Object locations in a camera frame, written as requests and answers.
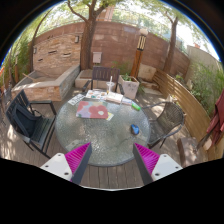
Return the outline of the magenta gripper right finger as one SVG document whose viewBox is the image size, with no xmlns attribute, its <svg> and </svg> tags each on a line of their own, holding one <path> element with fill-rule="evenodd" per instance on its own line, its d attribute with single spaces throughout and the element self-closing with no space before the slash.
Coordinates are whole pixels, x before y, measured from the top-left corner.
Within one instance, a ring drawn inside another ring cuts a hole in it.
<svg viewBox="0 0 224 224">
<path fill-rule="evenodd" d="M 133 144 L 133 154 L 145 185 L 182 169 L 168 154 L 159 155 L 137 143 Z"/>
</svg>

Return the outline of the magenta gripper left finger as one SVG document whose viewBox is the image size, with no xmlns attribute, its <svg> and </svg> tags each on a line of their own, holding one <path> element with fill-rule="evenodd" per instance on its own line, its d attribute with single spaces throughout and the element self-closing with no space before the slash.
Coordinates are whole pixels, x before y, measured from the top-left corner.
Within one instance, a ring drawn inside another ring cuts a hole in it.
<svg viewBox="0 0 224 224">
<path fill-rule="evenodd" d="M 66 154 L 57 153 L 41 169 L 79 185 L 91 153 L 91 143 L 86 143 Z"/>
</svg>

